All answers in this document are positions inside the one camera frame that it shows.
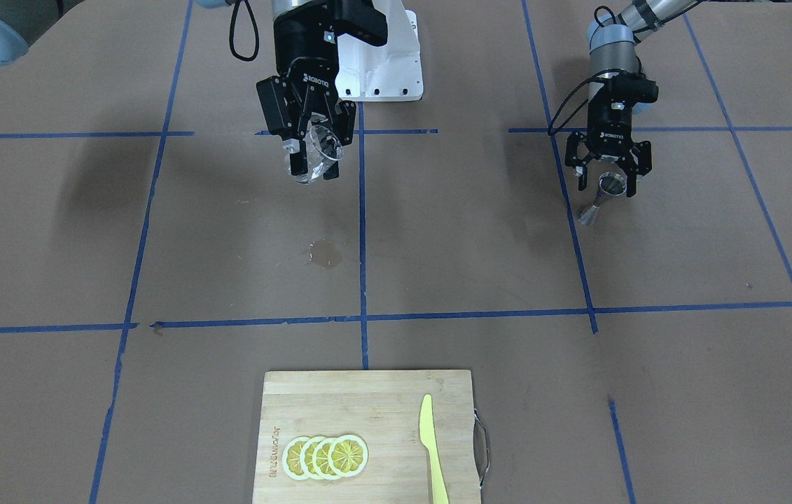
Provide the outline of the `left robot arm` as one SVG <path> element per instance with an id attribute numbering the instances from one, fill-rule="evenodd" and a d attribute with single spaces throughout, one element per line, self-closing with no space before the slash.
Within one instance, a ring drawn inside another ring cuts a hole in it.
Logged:
<path id="1" fill-rule="evenodd" d="M 565 164 L 574 169 L 578 188 L 588 184 L 588 164 L 616 164 L 626 180 L 626 197 L 634 197 L 639 179 L 652 170 L 649 141 L 632 138 L 633 117 L 658 101 L 659 86 L 646 76 L 638 45 L 667 23 L 699 6 L 699 1 L 632 1 L 619 13 L 595 9 L 589 24 L 591 76 L 585 100 L 585 131 L 569 135 Z"/>

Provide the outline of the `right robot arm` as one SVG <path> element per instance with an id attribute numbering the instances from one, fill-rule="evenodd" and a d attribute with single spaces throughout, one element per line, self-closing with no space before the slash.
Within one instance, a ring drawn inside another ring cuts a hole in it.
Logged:
<path id="1" fill-rule="evenodd" d="M 0 66 L 27 54 L 76 1 L 0 1 Z M 340 175 L 353 140 L 354 102 L 339 98 L 338 1 L 297 4 L 275 18 L 277 72 L 257 83 L 265 127 L 279 137 L 287 172 L 300 184 Z"/>

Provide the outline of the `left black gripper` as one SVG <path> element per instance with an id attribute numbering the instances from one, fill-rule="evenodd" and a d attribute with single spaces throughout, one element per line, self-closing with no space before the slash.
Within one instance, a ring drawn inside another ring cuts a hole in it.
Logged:
<path id="1" fill-rule="evenodd" d="M 639 179 L 648 176 L 653 168 L 652 143 L 647 140 L 632 143 L 633 106 L 611 100 L 609 82 L 613 77 L 600 76 L 592 83 L 593 92 L 589 93 L 588 102 L 588 142 L 567 141 L 564 165 L 575 175 L 577 191 L 584 191 L 588 187 L 589 164 L 602 158 L 597 152 L 626 152 L 620 159 L 620 169 L 626 178 L 625 195 L 632 198 L 638 191 Z"/>

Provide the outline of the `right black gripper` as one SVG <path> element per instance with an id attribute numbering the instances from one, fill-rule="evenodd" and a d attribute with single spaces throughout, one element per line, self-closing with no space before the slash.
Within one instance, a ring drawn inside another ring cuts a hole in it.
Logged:
<path id="1" fill-rule="evenodd" d="M 300 119 L 326 119 L 323 127 L 335 141 L 326 155 L 331 166 L 325 181 L 337 179 L 339 163 L 354 136 L 357 105 L 339 100 L 335 80 L 339 71 L 337 35 L 331 20 L 275 20 L 275 68 L 278 74 L 257 82 L 265 128 L 280 137 L 288 157 L 289 173 L 305 175 L 304 131 Z"/>

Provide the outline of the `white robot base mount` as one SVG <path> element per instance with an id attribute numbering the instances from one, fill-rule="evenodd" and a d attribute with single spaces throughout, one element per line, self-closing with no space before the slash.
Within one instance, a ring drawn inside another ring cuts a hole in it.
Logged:
<path id="1" fill-rule="evenodd" d="M 416 13 L 401 1 L 373 1 L 387 19 L 387 44 L 373 47 L 338 37 L 338 96 L 353 102 L 411 102 L 422 99 L 421 47 Z"/>

